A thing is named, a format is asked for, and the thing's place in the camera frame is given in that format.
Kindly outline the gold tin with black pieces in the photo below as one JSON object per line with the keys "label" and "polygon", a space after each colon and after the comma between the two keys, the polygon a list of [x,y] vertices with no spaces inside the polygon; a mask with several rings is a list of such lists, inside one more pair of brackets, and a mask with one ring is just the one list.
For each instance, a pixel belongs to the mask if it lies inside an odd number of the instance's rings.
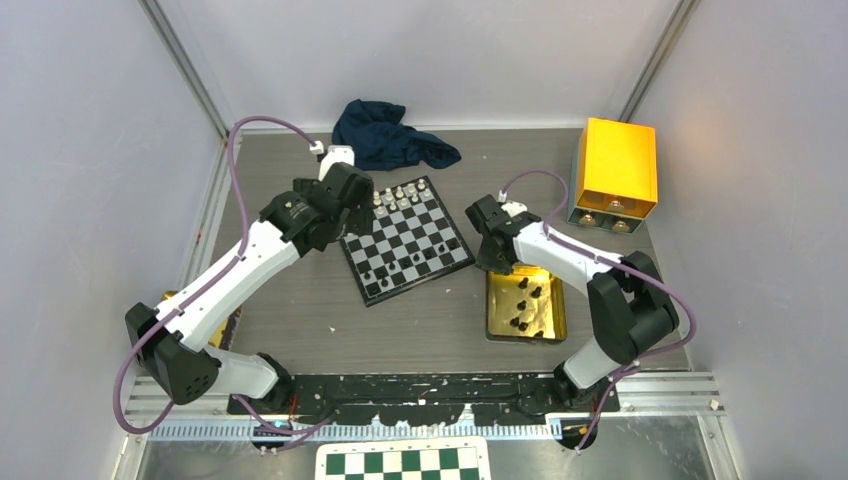
{"label": "gold tin with black pieces", "polygon": [[563,282],[549,271],[516,266],[486,274],[485,334],[491,341],[560,344],[567,338]]}

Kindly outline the black white chess board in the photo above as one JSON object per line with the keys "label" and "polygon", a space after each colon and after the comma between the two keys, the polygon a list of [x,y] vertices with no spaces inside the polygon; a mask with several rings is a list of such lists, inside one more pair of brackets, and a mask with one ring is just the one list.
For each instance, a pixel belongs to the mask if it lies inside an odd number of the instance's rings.
{"label": "black white chess board", "polygon": [[374,193],[372,209],[373,231],[340,241],[367,307],[475,262],[428,177]]}

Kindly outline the orange drawer box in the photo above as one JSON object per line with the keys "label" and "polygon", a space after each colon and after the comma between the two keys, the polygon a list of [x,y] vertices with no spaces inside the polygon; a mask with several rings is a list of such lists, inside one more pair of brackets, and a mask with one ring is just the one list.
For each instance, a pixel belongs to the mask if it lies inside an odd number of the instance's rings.
{"label": "orange drawer box", "polygon": [[588,118],[572,158],[567,221],[632,234],[658,201],[656,130]]}

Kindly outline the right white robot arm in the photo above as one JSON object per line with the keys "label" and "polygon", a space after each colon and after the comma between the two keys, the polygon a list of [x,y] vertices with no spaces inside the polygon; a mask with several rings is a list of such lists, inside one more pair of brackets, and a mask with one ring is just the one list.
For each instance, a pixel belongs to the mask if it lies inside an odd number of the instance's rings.
{"label": "right white robot arm", "polygon": [[491,195],[465,214],[482,237],[479,268],[509,274],[518,265],[540,267],[587,298],[592,337],[553,371],[556,400],[565,409],[582,409],[601,380],[633,365],[677,329],[671,296],[643,252],[599,250],[561,234],[524,205]]}

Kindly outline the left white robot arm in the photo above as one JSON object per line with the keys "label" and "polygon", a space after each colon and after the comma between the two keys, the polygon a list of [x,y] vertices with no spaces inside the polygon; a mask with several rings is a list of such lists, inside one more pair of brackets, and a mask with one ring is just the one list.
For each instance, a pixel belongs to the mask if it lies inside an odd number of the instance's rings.
{"label": "left white robot arm", "polygon": [[372,178],[336,162],[319,179],[296,179],[275,196],[246,239],[168,300],[133,306],[125,320],[138,359],[177,405],[207,393],[251,398],[269,413],[292,397],[288,372],[267,354],[237,354],[210,345],[219,323],[263,284],[312,250],[348,233],[365,233],[374,213]]}

